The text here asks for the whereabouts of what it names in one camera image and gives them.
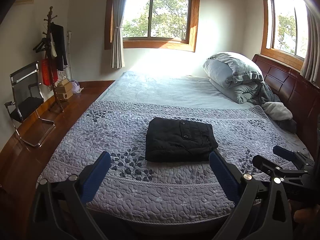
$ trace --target red bag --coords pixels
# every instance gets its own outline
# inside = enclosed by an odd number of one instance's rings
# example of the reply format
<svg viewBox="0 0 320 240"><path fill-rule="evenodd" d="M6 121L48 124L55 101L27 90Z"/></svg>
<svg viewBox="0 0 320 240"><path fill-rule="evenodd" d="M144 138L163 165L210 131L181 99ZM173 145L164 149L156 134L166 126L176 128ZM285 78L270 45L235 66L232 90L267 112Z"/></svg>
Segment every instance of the red bag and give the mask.
<svg viewBox="0 0 320 240"><path fill-rule="evenodd" d="M53 74L53 81L57 82L58 72L57 72L57 67L54 59L52 59L51 68L52 68L52 74ZM43 84L46 86L50 86L51 82L50 82L50 75L49 75L49 60L47 58L41 60L41 71L42 71Z"/></svg>

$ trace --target chair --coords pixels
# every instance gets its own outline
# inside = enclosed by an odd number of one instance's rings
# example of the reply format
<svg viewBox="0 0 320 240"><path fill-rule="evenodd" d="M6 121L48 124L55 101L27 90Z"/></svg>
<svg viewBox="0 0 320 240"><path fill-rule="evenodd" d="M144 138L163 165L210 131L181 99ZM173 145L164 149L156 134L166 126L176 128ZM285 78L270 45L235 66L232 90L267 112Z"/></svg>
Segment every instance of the chair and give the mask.
<svg viewBox="0 0 320 240"><path fill-rule="evenodd" d="M38 80L38 63L38 61L33 62L10 75L14 102L10 101L4 104L19 138L34 148L40 147L43 140L55 127L54 121L40 118L37 112L37 108L44 102L43 95L40 91L41 83L39 83ZM15 106L15 109L10 112L9 106ZM40 141L35 145L21 137L13 121L16 120L22 123L34 111L36 111L38 118L42 122L52 124Z"/></svg>

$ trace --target pillow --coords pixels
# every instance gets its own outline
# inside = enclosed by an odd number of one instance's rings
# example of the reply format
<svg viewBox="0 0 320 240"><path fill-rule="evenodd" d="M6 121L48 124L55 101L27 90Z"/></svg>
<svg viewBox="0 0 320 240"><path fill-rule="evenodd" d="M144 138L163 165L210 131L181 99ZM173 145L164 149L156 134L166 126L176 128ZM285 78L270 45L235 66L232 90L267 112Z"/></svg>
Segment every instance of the pillow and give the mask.
<svg viewBox="0 0 320 240"><path fill-rule="evenodd" d="M208 59L216 59L229 65L232 70L232 81L238 83L247 80L263 81L260 68L247 57L234 52L220 52Z"/></svg>
<svg viewBox="0 0 320 240"><path fill-rule="evenodd" d="M241 84L232 88L224 88L212 79L210 79L210 83L222 94L238 104L243 104L249 99L254 98L258 91L258 84L254 81L251 81L249 84Z"/></svg>
<svg viewBox="0 0 320 240"><path fill-rule="evenodd" d="M208 59L203 64L203 69L211 79L224 88L229 87L233 80L229 65L216 59Z"/></svg>

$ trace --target folded black clothing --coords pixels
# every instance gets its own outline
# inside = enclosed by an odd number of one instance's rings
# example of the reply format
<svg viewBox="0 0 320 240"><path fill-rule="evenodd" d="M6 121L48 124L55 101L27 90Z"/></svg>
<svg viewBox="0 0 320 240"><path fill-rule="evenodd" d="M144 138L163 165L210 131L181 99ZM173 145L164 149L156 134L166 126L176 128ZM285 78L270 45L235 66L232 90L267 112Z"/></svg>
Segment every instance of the folded black clothing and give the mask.
<svg viewBox="0 0 320 240"><path fill-rule="evenodd" d="M150 162L201 162L218 148L212 125L156 117L146 135L146 160Z"/></svg>

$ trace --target chair leg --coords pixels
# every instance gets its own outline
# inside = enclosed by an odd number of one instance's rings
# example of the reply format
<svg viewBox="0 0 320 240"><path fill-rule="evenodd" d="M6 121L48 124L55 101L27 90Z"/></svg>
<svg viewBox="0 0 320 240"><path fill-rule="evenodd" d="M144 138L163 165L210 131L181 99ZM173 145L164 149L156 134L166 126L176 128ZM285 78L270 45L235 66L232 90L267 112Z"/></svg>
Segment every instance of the chair leg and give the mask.
<svg viewBox="0 0 320 240"><path fill-rule="evenodd" d="M18 132L18 130L17 130L17 127L16 127L15 124L14 124L13 119L11 118L11 121L12 121L12 123L13 123L13 126L14 126L14 128L15 128L18 136L19 136L19 138L20 138L23 142L25 142L26 144L30 145L30 146L33 147L33 148L41 147L41 144L42 144L42 142L44 141L44 139L48 136L48 134L49 134L49 133L52 131L52 129L56 126L55 123L54 123L54 121L40 118L37 110L36 110L36 113L37 113L38 118L39 118L42 122L46 122L46 123L51 123L51 124L52 124L52 125L50 126L50 128L45 132L45 134L41 137L40 141L39 141L37 144L32 144L32 143L26 141L25 139L23 139L23 138L21 137L21 135L19 134L19 132Z"/></svg>

